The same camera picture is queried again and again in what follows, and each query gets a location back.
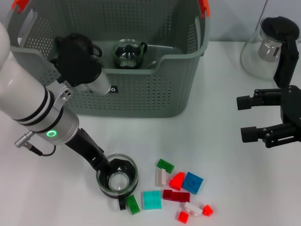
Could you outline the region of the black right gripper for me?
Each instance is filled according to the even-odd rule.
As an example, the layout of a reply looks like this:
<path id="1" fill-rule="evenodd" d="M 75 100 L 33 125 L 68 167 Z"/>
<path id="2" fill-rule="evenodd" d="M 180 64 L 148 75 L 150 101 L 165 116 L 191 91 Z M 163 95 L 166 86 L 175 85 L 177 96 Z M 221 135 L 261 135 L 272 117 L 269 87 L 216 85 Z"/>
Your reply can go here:
<path id="1" fill-rule="evenodd" d="M 267 148 L 301 141 L 301 90 L 290 85 L 287 89 L 256 89 L 253 97 L 237 97 L 238 110 L 254 106 L 281 105 L 282 124 L 257 128 L 241 128 L 243 143 L 261 139 Z"/>

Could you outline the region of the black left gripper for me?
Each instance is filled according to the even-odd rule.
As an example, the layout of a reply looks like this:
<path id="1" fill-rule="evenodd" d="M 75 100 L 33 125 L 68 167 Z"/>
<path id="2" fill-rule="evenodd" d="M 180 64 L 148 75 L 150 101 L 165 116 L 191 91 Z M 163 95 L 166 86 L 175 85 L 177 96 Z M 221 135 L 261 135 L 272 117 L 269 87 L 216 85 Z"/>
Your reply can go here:
<path id="1" fill-rule="evenodd" d="M 110 162 L 105 158 L 104 150 L 84 129 L 78 129 L 73 138 L 65 144 L 87 160 L 95 171 L 100 170 L 102 174 L 110 173 Z"/>

